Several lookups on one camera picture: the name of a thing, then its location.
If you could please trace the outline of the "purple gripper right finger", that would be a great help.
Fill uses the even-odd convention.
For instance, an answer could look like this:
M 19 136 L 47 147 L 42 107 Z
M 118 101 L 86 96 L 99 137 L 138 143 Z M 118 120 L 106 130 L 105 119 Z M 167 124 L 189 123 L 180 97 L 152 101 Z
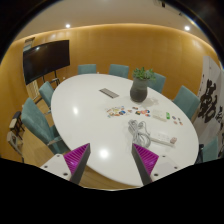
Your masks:
M 138 168 L 143 185 L 150 184 L 152 182 L 150 175 L 159 156 L 135 143 L 132 144 L 132 156 Z

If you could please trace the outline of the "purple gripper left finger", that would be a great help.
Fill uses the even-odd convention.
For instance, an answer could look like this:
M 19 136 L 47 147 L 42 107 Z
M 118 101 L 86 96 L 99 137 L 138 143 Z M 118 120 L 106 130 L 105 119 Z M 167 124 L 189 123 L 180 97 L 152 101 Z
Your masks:
M 90 156 L 90 144 L 84 144 L 64 156 L 66 164 L 71 172 L 70 181 L 79 184 L 83 175 L 86 163 Z

